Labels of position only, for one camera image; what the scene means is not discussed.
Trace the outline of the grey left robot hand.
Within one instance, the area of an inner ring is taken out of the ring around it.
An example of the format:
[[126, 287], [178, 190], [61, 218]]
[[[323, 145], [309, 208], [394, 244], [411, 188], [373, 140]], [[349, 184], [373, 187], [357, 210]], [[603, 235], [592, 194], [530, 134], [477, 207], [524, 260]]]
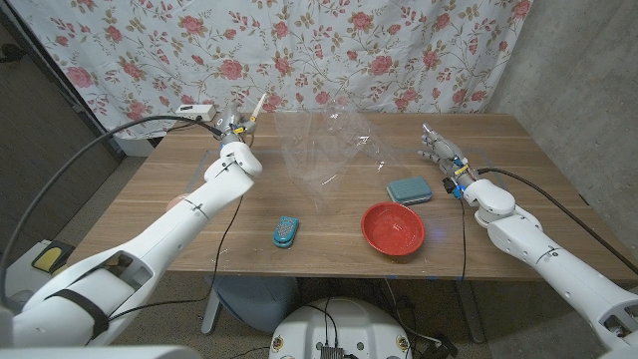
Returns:
[[220, 131], [218, 138], [221, 144], [225, 146], [233, 142], [244, 142], [244, 137], [253, 134], [256, 129], [258, 114], [259, 109], [255, 108], [248, 117], [243, 116], [237, 103], [223, 110], [213, 121], [214, 127]]

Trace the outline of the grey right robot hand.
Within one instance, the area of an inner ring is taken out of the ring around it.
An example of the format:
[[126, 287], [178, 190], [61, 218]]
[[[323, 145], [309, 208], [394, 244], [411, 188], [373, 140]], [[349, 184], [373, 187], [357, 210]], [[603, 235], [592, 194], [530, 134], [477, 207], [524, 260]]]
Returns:
[[437, 164], [448, 179], [462, 187], [479, 180], [479, 174], [473, 170], [463, 151], [453, 142], [445, 139], [430, 125], [422, 124], [421, 136], [424, 148], [418, 154]]

